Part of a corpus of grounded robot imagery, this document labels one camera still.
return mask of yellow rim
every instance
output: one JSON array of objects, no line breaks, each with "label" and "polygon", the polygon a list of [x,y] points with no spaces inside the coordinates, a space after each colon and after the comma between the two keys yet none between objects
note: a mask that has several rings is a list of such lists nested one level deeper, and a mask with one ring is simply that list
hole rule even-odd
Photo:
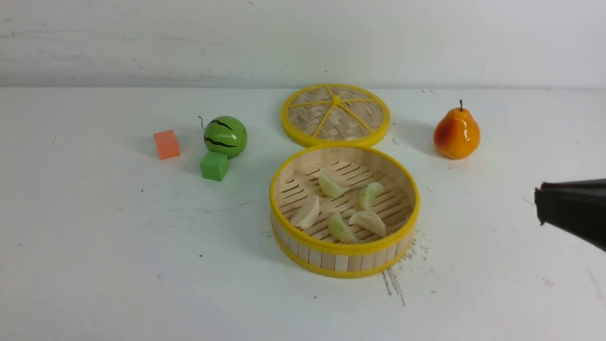
[{"label": "yellow rim", "polygon": [[[332,147],[357,148],[357,149],[363,149],[363,150],[367,150],[369,152],[378,154],[378,155],[386,158],[387,160],[391,161],[404,174],[406,174],[406,176],[410,180],[410,183],[412,184],[413,190],[415,192],[415,198],[416,198],[415,206],[413,208],[412,214],[410,215],[410,218],[396,232],[390,234],[389,236],[387,236],[385,238],[381,238],[379,240],[371,241],[369,243],[363,243],[363,244],[348,245],[348,244],[327,243],[325,241],[312,238],[312,237],[308,236],[307,234],[301,232],[298,228],[292,226],[290,224],[290,222],[286,218],[284,218],[282,213],[280,213],[280,210],[278,208],[278,203],[276,202],[276,199],[273,196],[274,188],[276,186],[276,181],[278,179],[278,175],[284,170],[284,168],[289,163],[291,163],[294,159],[300,157],[301,155],[309,153],[316,149],[332,148]],[[271,180],[271,185],[269,188],[269,200],[270,200],[270,204],[271,204],[272,213],[276,216],[276,218],[278,219],[278,222],[280,222],[280,225],[284,226],[284,230],[291,237],[293,237],[297,242],[307,246],[308,248],[315,249],[317,251],[327,252],[327,253],[332,253],[332,254],[346,254],[346,255],[361,255],[361,254],[373,253],[373,252],[383,250],[385,248],[389,248],[390,246],[394,245],[395,243],[400,242],[410,232],[410,230],[413,229],[413,226],[415,225],[415,222],[417,220],[417,216],[419,215],[419,208],[421,207],[421,197],[419,195],[419,189],[417,188],[415,180],[413,179],[412,175],[410,175],[408,170],[406,170],[406,168],[404,168],[399,162],[397,162],[391,156],[389,156],[383,152],[380,152],[376,149],[372,149],[370,147],[365,147],[365,146],[359,146],[359,145],[352,146],[351,144],[348,144],[347,142],[342,142],[342,141],[335,143],[335,144],[331,144],[331,145],[325,144],[325,145],[321,145],[321,146],[315,146],[315,147],[311,147],[308,149],[304,149],[304,150],[294,154],[293,156],[291,156],[288,160],[286,160],[282,164],[282,166],[280,166],[280,168],[274,175],[273,179]]]},{"label": "yellow rim", "polygon": [[410,238],[410,241],[408,242],[408,244],[406,244],[406,247],[404,248],[404,250],[402,250],[402,252],[397,254],[396,257],[394,257],[394,259],[392,259],[389,262],[387,262],[381,266],[378,266],[376,268],[372,268],[370,270],[360,270],[360,271],[355,271],[355,272],[334,271],[334,270],[322,269],[319,266],[315,266],[313,264],[303,262],[299,257],[297,257],[294,253],[292,253],[291,250],[289,250],[284,244],[282,244],[282,241],[280,240],[280,238],[278,238],[278,235],[276,233],[276,228],[273,225],[271,226],[271,228],[273,230],[274,239],[278,243],[278,246],[282,249],[282,251],[286,254],[286,256],[288,256],[288,258],[290,258],[293,262],[297,263],[297,265],[299,265],[300,267],[302,267],[306,270],[315,272],[316,274],[327,276],[327,277],[334,277],[334,278],[338,278],[338,279],[359,279],[362,277],[376,275],[378,273],[381,273],[381,272],[391,268],[406,254],[406,251],[408,250],[410,243],[415,239],[415,232],[412,231],[412,236]]},{"label": "yellow rim", "polygon": [[[328,93],[330,94],[330,96],[332,98],[334,98],[334,95],[332,94],[332,92],[330,91],[329,87],[346,87],[346,88],[350,88],[362,93],[365,93],[366,95],[370,96],[371,98],[366,99],[366,98],[362,98],[362,99],[356,99],[356,100],[345,100],[345,101],[341,101],[341,102],[334,102],[334,101],[325,101],[325,102],[310,102],[310,103],[299,103],[299,104],[294,104],[294,105],[290,105],[290,103],[300,94],[308,92],[310,90],[313,89],[317,89],[320,87],[325,87],[328,90]],[[347,103],[347,102],[377,102],[380,107],[381,110],[383,110],[383,122],[381,123],[381,125],[375,129],[375,130],[371,130],[365,122],[363,122],[357,115],[355,115],[351,110],[348,110],[346,107],[339,105],[339,103]],[[320,124],[318,125],[318,128],[316,129],[316,131],[314,132],[313,136],[309,136],[306,133],[301,132],[291,121],[290,119],[288,119],[288,108],[291,107],[298,107],[298,106],[306,106],[306,105],[312,105],[312,104],[332,104],[330,109],[328,110],[328,112],[324,115],[324,118],[322,119],[322,121],[320,122]],[[290,137],[294,142],[300,144],[301,146],[304,147],[312,147],[312,146],[317,146],[320,144],[327,144],[327,145],[335,145],[340,143],[341,141],[331,141],[331,140],[323,140],[321,138],[317,138],[316,134],[319,132],[320,128],[322,127],[322,125],[324,124],[324,122],[326,121],[326,119],[328,118],[328,116],[330,115],[330,112],[332,111],[332,109],[335,108],[335,106],[340,107],[341,109],[344,109],[348,114],[350,114],[355,120],[357,120],[358,122],[360,122],[360,124],[365,127],[367,130],[370,131],[370,134],[366,135],[365,137],[359,138],[357,140],[351,140],[348,141],[348,143],[350,145],[355,144],[355,145],[360,145],[360,146],[366,146],[366,147],[370,147],[370,146],[374,146],[375,144],[379,143],[379,141],[381,141],[383,139],[383,137],[385,137],[385,135],[387,134],[387,131],[389,130],[389,124],[390,124],[390,113],[389,113],[389,109],[387,108],[387,106],[385,105],[385,103],[383,102],[383,100],[381,100],[377,95],[375,95],[374,93],[359,88],[359,87],[355,87],[355,86],[351,86],[351,85],[347,85],[347,84],[319,84],[316,86],[311,86],[311,87],[306,87],[304,89],[301,89],[295,93],[293,93],[292,95],[290,95],[290,97],[284,102],[284,105],[282,106],[282,112],[280,114],[280,120],[282,121],[282,128],[284,128],[284,131],[286,132],[286,135],[288,135],[288,137]]]}]

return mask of green cube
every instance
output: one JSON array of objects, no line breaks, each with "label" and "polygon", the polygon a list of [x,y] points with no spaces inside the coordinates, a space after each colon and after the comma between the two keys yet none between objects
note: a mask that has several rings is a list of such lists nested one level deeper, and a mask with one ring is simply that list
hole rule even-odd
[{"label": "green cube", "polygon": [[221,181],[229,170],[227,155],[215,152],[208,152],[200,162],[202,178]]}]

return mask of white wall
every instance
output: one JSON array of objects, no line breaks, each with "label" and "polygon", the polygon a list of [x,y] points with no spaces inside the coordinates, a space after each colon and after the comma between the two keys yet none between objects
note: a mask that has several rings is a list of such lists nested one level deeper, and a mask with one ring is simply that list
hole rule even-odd
[{"label": "white wall", "polygon": [[604,0],[0,0],[0,85],[606,87]]}]

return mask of woven bamboo lid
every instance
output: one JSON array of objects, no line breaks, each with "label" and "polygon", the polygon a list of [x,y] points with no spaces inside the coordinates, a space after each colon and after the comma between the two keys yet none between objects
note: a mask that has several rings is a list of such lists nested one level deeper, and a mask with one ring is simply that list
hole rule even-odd
[{"label": "woven bamboo lid", "polygon": [[373,146],[387,134],[389,109],[367,90],[320,84],[291,95],[282,106],[282,127],[304,147],[350,141]]}]

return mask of black stripe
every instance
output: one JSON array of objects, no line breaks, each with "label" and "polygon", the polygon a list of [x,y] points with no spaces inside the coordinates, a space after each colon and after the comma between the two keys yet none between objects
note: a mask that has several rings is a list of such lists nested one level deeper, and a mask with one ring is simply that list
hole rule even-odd
[{"label": "black stripe", "polygon": [[221,122],[221,121],[219,121],[219,120],[212,120],[212,121],[210,121],[210,123],[209,123],[209,124],[213,124],[213,123],[216,123],[216,124],[218,124],[218,125],[220,125],[220,126],[224,126],[224,127],[226,127],[227,129],[229,129],[229,130],[233,131],[233,129],[232,129],[232,128],[229,128],[229,126],[228,126],[227,124],[225,124],[225,123],[223,123],[223,122]]},{"label": "black stripe", "polygon": [[217,142],[217,141],[213,141],[211,138],[204,138],[204,141],[208,141],[212,144],[214,144],[215,146],[223,146],[223,147],[227,147],[227,148],[235,148],[236,146],[230,146],[229,144],[225,144],[223,142]]}]

